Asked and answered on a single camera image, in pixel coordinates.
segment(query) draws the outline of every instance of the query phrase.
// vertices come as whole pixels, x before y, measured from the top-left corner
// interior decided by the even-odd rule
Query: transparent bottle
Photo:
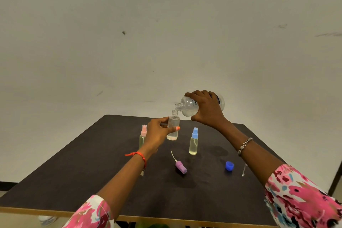
[[[144,144],[145,138],[146,138],[146,134],[147,134],[147,125],[144,124],[143,128],[141,130],[141,135],[139,137],[139,148],[141,148],[141,146]]]
[[[178,111],[172,110],[172,115],[169,117],[169,122],[168,122],[168,127],[174,127],[174,126],[179,126],[179,122],[181,119],[178,116]],[[173,133],[170,133],[166,136],[171,141],[177,140],[178,138],[178,131],[175,131]]]
[[[198,129],[195,127],[193,131],[193,135],[190,139],[189,153],[191,155],[196,155],[197,147],[198,147]]]
[[[224,99],[220,94],[216,94],[217,101],[219,102],[220,108],[224,109]],[[182,111],[184,116],[193,116],[198,111],[198,104],[196,100],[190,97],[183,97],[180,103],[174,105],[176,111]]]

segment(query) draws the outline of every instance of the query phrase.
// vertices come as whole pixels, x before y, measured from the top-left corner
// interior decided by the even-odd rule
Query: silver bracelet
[[[249,138],[247,141],[245,141],[242,146],[240,147],[239,151],[237,152],[237,155],[239,155],[241,157],[241,152],[242,150],[245,148],[245,146],[247,145],[247,143],[249,143],[251,140],[253,140],[253,138]]]

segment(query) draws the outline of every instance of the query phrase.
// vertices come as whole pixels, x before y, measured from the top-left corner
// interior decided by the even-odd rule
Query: dark table surface
[[[150,118],[105,115],[0,198],[0,211],[65,216],[97,193],[137,151],[141,126]],[[216,130],[181,120],[176,141],[165,140],[139,177],[121,214],[129,217],[275,225],[264,188],[232,145]],[[279,158],[245,125],[235,126]],[[197,155],[189,154],[198,127]],[[188,172],[176,171],[175,158]],[[235,164],[233,172],[225,162]]]

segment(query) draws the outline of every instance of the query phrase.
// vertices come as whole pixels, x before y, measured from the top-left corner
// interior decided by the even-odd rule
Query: floor
[[[0,191],[0,197],[4,195],[5,192]],[[342,202],[342,178],[336,187],[333,195],[337,200]],[[49,225],[49,228],[61,228],[69,218],[61,217],[58,218],[54,223]],[[19,214],[5,214],[0,213],[0,224],[2,228],[40,228],[40,223],[38,217],[34,215],[19,215]]]

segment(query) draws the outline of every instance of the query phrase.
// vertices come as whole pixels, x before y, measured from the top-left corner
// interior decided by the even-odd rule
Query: pink spray cap
[[[147,134],[147,125],[144,124],[143,129],[141,130],[141,136],[146,137],[146,134]]]
[[[186,168],[183,166],[183,163],[181,161],[176,162],[176,167],[179,169],[183,174],[187,172]]]

